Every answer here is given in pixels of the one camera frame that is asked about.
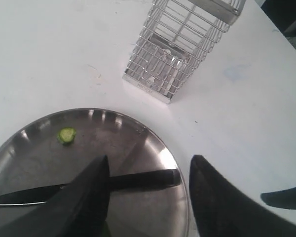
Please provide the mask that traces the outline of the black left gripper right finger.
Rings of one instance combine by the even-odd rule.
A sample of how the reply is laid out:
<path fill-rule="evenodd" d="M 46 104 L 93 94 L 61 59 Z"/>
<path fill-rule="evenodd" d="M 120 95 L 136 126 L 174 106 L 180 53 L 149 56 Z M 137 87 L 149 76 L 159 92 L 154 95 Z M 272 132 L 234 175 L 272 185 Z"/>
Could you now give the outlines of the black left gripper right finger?
<path fill-rule="evenodd" d="M 296 237 L 296 225 L 227 181 L 202 156 L 190 162 L 189 194 L 201 237 Z"/>

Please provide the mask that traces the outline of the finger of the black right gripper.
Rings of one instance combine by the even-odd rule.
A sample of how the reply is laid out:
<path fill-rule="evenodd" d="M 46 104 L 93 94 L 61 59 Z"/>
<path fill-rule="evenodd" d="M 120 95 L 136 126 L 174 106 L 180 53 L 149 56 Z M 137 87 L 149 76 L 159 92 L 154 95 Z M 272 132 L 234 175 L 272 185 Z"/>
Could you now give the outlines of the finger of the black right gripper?
<path fill-rule="evenodd" d="M 296 188 L 286 190 L 262 193 L 262 201 L 272 207 L 296 210 Z"/>

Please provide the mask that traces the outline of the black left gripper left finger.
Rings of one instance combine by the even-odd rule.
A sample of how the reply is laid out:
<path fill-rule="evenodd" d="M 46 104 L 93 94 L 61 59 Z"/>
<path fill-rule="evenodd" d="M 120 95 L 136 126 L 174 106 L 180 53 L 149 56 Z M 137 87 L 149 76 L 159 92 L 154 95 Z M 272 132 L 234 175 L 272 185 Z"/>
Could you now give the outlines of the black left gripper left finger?
<path fill-rule="evenodd" d="M 110 200 L 107 156 L 95 158 L 46 203 L 0 227 L 0 237 L 100 237 Z"/>

